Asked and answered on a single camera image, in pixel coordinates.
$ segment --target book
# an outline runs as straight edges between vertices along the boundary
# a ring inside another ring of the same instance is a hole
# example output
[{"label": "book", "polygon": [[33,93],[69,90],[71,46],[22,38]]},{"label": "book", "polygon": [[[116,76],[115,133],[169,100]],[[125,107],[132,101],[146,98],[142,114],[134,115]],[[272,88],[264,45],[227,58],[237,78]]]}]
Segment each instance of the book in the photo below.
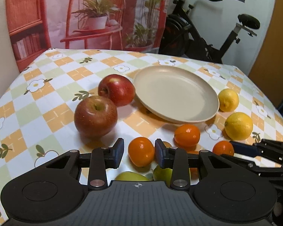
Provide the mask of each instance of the book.
[{"label": "book", "polygon": [[16,60],[21,59],[21,55],[20,55],[17,43],[12,44],[12,47],[13,47],[15,59]]},{"label": "book", "polygon": [[32,35],[29,36],[29,40],[30,40],[30,45],[31,45],[32,53],[34,53],[35,52],[35,47],[33,45]]},{"label": "book", "polygon": [[37,52],[38,51],[38,44],[37,44],[37,39],[36,39],[35,34],[32,34],[32,41],[33,41],[33,46],[35,48],[35,52]]},{"label": "book", "polygon": [[27,47],[27,43],[26,43],[26,38],[24,37],[22,40],[23,40],[23,44],[24,44],[24,49],[25,49],[26,56],[28,56],[28,55],[29,55],[29,52],[28,52],[28,47]]},{"label": "book", "polygon": [[23,39],[19,41],[20,42],[20,48],[23,54],[23,58],[27,57],[26,51],[25,51],[25,47],[24,47],[24,43],[23,43]]},{"label": "book", "polygon": [[27,44],[28,55],[31,55],[32,54],[32,49],[31,49],[31,44],[30,44],[29,36],[27,36],[25,38],[25,40],[26,40],[26,44]]},{"label": "book", "polygon": [[35,34],[35,37],[37,39],[37,44],[38,44],[38,51],[41,50],[41,43],[40,43],[40,37],[39,37],[39,33]]},{"label": "book", "polygon": [[17,46],[18,46],[18,51],[19,51],[19,54],[20,54],[20,59],[22,59],[24,57],[23,57],[20,41],[17,41]]}]

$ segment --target bike seat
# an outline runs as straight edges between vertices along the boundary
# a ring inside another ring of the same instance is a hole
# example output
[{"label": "bike seat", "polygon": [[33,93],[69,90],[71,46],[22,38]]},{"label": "bike seat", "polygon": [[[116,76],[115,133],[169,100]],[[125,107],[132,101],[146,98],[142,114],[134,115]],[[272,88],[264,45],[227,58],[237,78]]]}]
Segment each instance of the bike seat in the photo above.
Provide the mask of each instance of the bike seat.
[{"label": "bike seat", "polygon": [[242,23],[242,25],[248,28],[255,29],[255,30],[260,28],[260,21],[251,15],[248,15],[245,13],[239,14],[238,20],[240,23]]}]

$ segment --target potted plant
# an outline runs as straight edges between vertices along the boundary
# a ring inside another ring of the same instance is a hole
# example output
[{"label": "potted plant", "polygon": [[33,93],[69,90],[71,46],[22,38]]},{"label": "potted plant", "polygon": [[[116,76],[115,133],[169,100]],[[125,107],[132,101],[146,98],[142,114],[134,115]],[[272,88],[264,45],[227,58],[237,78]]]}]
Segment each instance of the potted plant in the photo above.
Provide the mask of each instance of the potted plant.
[{"label": "potted plant", "polygon": [[150,35],[152,30],[145,28],[142,24],[137,23],[134,25],[134,32],[127,35],[127,49],[130,51],[142,52],[151,46],[152,41]]},{"label": "potted plant", "polygon": [[161,0],[145,1],[147,11],[145,11],[143,15],[146,26],[144,27],[141,23],[134,25],[133,33],[127,35],[126,49],[142,52],[151,48],[157,31],[154,12],[156,10],[156,6],[160,4],[160,2]]},{"label": "potted plant", "polygon": [[80,16],[79,21],[85,20],[89,30],[104,29],[109,13],[119,11],[111,0],[83,0],[83,9],[72,12]]}]

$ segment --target printed backdrop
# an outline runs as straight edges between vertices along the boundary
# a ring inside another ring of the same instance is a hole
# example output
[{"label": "printed backdrop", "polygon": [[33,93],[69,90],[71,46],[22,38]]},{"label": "printed backdrop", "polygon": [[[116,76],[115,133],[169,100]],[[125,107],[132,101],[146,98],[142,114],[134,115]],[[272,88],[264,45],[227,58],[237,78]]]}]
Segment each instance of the printed backdrop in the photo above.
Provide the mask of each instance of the printed backdrop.
[{"label": "printed backdrop", "polygon": [[168,1],[6,0],[18,68],[22,71],[51,47],[155,51],[165,27]]}]

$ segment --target table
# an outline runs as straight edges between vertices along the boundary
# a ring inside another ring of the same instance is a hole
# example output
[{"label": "table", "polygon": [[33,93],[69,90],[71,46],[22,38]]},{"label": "table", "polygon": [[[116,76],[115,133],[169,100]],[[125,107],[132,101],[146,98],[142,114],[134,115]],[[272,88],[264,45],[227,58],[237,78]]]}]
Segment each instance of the table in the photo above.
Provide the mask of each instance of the table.
[{"label": "table", "polygon": [[[254,123],[253,133],[245,143],[262,138],[283,141],[282,116],[235,66],[150,53],[50,48],[17,77],[0,99],[0,193],[11,179],[68,150],[91,152],[96,147],[112,146],[118,137],[124,139],[125,151],[120,167],[107,170],[108,183],[128,170],[151,178],[156,163],[135,167],[128,158],[127,146],[140,136],[149,138],[153,144],[160,138],[174,146],[177,124],[158,118],[138,100],[118,108],[117,125],[99,140],[81,138],[73,122],[79,103],[77,96],[97,94],[100,80],[109,74],[121,74],[132,80],[140,68],[150,65],[186,69],[207,81],[217,93],[224,88],[236,91],[240,102],[235,111],[246,113]],[[213,119],[197,124],[201,138],[196,150],[212,150],[215,143],[228,139],[224,122],[230,114],[218,112]],[[248,159],[260,166],[279,166],[261,157]],[[80,183],[86,184],[87,176],[88,168],[83,168]],[[1,203],[0,212],[1,224],[7,219]]]}]

